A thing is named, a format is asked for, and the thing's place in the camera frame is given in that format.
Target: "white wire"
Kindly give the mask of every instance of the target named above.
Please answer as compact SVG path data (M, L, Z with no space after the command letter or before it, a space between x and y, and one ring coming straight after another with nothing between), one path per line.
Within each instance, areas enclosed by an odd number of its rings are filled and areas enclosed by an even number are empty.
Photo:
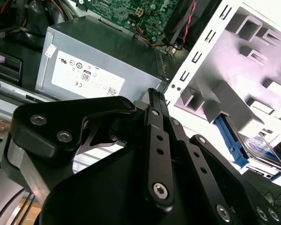
M63 2L61 2L61 6L63 7L67 17L69 17L70 20L74 19L73 14L72 14L70 8L65 3L63 3Z

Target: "power supply unit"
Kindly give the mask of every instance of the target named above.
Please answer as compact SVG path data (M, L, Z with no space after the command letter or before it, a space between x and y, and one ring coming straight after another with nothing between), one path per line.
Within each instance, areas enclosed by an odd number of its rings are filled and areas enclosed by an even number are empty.
M54 99L121 95L134 101L148 88L163 91L174 74L167 69L180 61L95 18L80 17L48 28L36 91Z

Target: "80 plus logo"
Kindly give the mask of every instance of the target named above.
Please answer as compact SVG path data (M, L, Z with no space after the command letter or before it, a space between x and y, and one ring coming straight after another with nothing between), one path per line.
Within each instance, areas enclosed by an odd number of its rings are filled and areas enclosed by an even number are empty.
M90 78L90 72L87 71L87 70L84 70L83 73L82 73L82 77L81 77L83 80L85 81L89 81L89 78Z

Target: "barcode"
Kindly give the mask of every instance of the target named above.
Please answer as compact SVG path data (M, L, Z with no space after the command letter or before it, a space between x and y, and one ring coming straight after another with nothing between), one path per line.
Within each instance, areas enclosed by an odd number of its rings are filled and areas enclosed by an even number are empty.
M115 96L117 93L117 90L114 88L108 88L108 94L111 96Z

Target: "capacitor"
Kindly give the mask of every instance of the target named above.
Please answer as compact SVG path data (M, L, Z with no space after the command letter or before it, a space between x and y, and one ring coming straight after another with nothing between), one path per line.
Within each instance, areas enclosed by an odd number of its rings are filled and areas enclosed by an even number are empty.
M150 6L150 9L153 10L153 11L156 10L156 5L155 5L155 4L152 4L152 5Z

